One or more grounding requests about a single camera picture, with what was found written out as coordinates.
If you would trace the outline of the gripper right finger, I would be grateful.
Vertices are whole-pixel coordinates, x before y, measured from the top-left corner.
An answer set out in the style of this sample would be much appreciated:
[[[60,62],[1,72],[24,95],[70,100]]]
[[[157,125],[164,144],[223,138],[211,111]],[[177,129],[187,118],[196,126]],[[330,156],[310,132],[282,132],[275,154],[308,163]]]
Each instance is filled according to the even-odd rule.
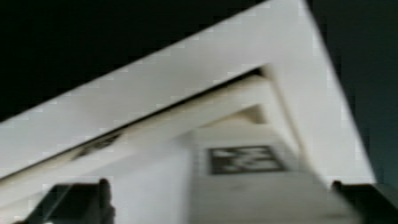
[[[398,204],[372,184],[333,181],[330,187],[360,215],[360,224],[398,224]]]

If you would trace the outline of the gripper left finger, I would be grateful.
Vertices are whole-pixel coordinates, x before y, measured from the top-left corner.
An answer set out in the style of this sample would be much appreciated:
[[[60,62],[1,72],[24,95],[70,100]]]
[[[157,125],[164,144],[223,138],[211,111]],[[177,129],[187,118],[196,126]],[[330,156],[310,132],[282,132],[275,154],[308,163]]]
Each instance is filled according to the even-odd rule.
[[[115,224],[108,180],[56,184],[17,224]]]

